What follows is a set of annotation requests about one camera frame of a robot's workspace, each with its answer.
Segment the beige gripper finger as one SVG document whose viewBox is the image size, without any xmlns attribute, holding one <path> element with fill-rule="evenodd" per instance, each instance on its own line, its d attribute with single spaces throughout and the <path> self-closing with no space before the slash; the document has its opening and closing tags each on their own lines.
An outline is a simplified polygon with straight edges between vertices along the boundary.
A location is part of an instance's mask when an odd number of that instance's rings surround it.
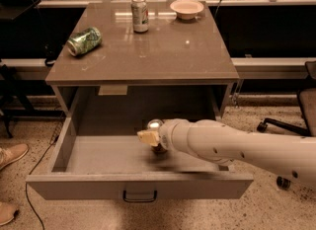
<svg viewBox="0 0 316 230">
<path fill-rule="evenodd" d="M 159 134 L 156 130 L 141 130 L 137 136 L 142 143 L 157 147 L 160 143 Z"/>
</svg>

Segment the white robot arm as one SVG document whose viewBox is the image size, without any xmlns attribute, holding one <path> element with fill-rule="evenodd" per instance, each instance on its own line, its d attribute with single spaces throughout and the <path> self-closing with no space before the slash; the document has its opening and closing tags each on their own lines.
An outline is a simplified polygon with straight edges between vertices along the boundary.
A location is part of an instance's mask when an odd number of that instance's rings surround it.
<svg viewBox="0 0 316 230">
<path fill-rule="evenodd" d="M 204 119 L 156 121 L 137 132 L 153 147 L 183 152 L 218 165 L 239 160 L 311 189 L 316 188 L 316 139 L 235 129 Z"/>
</svg>

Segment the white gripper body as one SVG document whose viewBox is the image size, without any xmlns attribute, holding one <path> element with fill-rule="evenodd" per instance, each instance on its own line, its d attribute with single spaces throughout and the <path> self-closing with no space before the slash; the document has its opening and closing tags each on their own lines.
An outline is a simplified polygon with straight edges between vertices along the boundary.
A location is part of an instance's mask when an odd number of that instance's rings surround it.
<svg viewBox="0 0 316 230">
<path fill-rule="evenodd" d="M 185 119 L 168 119 L 158 129 L 160 144 L 166 150 L 191 152 L 188 134 L 191 123 Z"/>
</svg>

